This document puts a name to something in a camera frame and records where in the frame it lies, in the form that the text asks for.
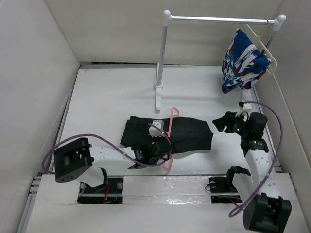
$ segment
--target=hanging clothing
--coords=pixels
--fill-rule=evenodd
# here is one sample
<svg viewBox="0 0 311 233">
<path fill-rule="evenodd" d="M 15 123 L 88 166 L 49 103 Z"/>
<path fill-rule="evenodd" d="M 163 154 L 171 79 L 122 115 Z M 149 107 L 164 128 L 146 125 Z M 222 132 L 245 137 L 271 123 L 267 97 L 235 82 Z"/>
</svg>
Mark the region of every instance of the hanging clothing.
<svg viewBox="0 0 311 233">
<path fill-rule="evenodd" d="M 270 63 L 271 59 L 262 55 L 241 29 L 237 30 L 223 61 L 222 91 L 226 94 L 237 87 L 250 89 Z"/>
</svg>

